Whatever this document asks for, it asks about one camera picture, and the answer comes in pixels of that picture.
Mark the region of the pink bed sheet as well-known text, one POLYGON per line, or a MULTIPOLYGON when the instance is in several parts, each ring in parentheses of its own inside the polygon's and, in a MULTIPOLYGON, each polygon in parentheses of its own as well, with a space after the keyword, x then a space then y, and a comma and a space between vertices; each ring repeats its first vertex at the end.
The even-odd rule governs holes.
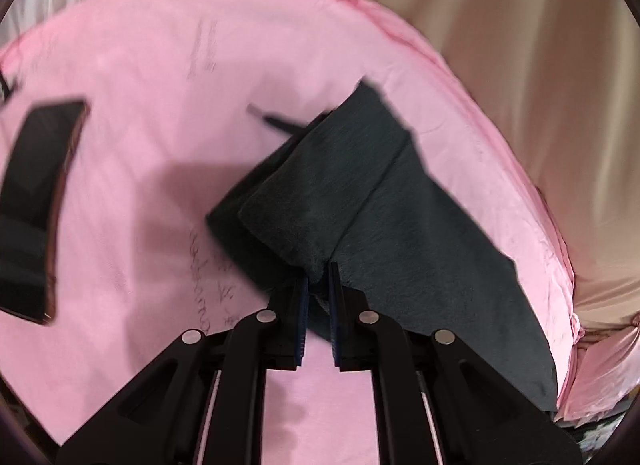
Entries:
POLYGON ((370 82, 432 177, 513 263, 565 384, 572 278, 533 185, 498 129, 410 25, 368 0, 86 0, 2 50, 27 114, 85 100, 61 199, 55 315, 1 318, 1 375, 55 443, 187 329, 265 307, 205 218, 285 140, 370 82))

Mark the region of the dark grey pants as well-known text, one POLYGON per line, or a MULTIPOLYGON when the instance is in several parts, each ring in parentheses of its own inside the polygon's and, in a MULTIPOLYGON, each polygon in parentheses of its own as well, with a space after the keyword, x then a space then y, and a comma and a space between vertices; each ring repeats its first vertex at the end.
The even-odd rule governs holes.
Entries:
POLYGON ((541 410, 558 380, 514 262, 424 170, 411 133, 360 82, 215 206, 207 226, 271 291, 327 263, 404 329, 450 329, 541 410))

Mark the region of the black smartphone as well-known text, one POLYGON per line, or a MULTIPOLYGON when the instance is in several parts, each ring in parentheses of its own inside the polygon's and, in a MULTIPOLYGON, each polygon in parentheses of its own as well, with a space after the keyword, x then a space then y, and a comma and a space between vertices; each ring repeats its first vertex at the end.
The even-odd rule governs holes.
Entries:
POLYGON ((1 310, 48 324, 55 316, 58 220, 89 114, 85 101, 32 108, 1 187, 1 310))

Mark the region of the pink pillow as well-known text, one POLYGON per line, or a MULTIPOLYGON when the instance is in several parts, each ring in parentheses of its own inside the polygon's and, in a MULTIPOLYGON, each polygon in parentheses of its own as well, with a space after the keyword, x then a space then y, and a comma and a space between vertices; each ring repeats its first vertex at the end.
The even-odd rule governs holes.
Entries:
POLYGON ((639 386, 639 315, 623 329, 590 329, 574 346, 556 421, 603 419, 639 386))

